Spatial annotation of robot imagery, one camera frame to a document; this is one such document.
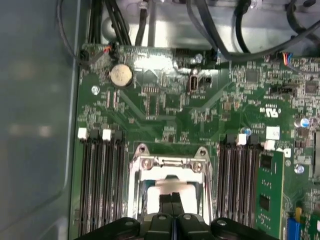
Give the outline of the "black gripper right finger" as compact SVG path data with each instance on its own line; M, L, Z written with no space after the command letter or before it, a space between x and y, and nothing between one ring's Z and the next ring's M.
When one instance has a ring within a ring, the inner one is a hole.
M185 213L180 194L172 193L173 212L178 214L177 228L183 240L274 240L263 231L250 228L229 218L215 219L206 224L196 214Z

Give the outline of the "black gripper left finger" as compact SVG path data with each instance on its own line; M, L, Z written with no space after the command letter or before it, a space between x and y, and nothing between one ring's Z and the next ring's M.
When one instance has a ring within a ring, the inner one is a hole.
M159 196L159 212L151 213L143 222L123 217L79 238L81 240L170 240L174 222L175 193Z

